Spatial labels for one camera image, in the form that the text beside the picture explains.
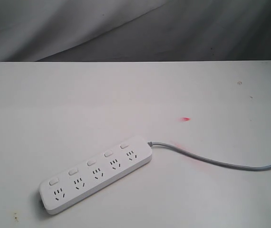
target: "table surface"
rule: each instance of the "table surface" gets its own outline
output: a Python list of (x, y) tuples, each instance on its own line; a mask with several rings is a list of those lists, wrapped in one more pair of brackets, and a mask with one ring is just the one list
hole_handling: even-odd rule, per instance
[(42, 180), (133, 135), (270, 164), (271, 61), (0, 63), (0, 227), (271, 227), (271, 171), (162, 148), (68, 210), (46, 213)]

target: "power outlet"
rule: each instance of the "power outlet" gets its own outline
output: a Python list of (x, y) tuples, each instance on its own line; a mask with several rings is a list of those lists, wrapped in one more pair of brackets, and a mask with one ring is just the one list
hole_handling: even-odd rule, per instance
[(110, 165), (113, 170), (121, 168), (121, 163), (117, 159), (110, 161)]
[(147, 142), (138, 136), (130, 138), (43, 181), (39, 193), (44, 207), (49, 214), (55, 215), (147, 164), (151, 159), (152, 150)]
[(55, 200), (59, 201), (60, 199), (65, 197), (65, 193), (62, 188), (56, 189), (54, 192)]
[(133, 151), (127, 152), (126, 155), (130, 161), (137, 159), (137, 154)]

